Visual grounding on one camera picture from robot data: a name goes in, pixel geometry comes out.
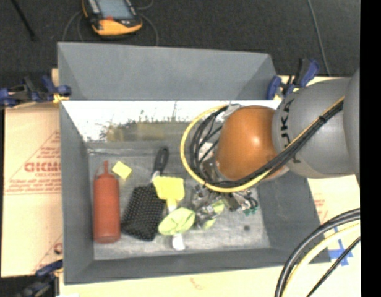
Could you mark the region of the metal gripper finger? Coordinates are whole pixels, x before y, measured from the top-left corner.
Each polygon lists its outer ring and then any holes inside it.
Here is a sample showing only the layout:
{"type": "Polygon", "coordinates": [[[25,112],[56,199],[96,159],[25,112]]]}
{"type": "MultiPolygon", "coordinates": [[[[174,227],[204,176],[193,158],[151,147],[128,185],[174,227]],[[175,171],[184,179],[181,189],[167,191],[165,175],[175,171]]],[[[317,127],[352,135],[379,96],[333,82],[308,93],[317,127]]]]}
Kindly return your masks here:
{"type": "Polygon", "coordinates": [[[195,213],[195,226],[213,226],[219,214],[212,205],[203,206],[195,213]]]}
{"type": "Polygon", "coordinates": [[[192,199],[209,199],[212,195],[213,191],[199,184],[196,184],[192,189],[192,199]]]}

